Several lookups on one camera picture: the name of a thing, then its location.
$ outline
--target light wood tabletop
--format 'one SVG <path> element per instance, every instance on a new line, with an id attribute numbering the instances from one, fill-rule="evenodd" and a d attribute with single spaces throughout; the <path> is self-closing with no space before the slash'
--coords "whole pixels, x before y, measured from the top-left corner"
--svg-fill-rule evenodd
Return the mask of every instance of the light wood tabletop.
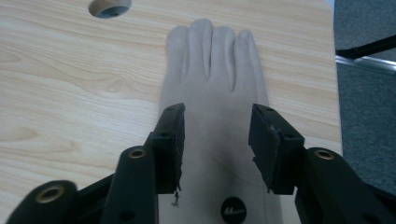
<path id="1" fill-rule="evenodd" d="M 90 2 L 0 2 L 1 222 L 33 188 L 54 179 L 84 188 L 113 173 L 124 149 L 144 144 L 158 119 L 166 35 L 201 18 L 250 30 L 270 106 L 306 147 L 341 153 L 325 0 L 134 0 L 107 20 L 89 13 Z M 284 222 L 299 223 L 288 209 Z"/>

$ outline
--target gray carpet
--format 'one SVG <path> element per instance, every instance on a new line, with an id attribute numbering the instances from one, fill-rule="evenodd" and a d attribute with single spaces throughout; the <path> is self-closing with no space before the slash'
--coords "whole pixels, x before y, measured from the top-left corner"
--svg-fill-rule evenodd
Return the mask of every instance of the gray carpet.
<path id="1" fill-rule="evenodd" d="M 396 35 L 396 1 L 335 1 L 337 49 Z M 396 49 L 372 57 L 396 62 Z M 396 75 L 337 65 L 343 150 L 366 183 L 396 195 Z"/>

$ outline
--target wooden table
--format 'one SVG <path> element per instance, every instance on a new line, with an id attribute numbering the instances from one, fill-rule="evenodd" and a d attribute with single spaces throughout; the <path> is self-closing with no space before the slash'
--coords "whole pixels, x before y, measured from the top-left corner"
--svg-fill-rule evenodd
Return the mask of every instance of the wooden table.
<path id="1" fill-rule="evenodd" d="M 341 153 L 324 0 L 135 0 L 110 20 L 93 17 L 89 4 L 0 2 L 2 222 L 36 186 L 68 179 L 81 189 L 114 172 L 125 148 L 144 143 L 159 114 L 166 35 L 200 18 L 249 29 L 270 106 L 305 136 L 306 147 Z M 285 208 L 285 223 L 298 223 L 295 215 Z"/>

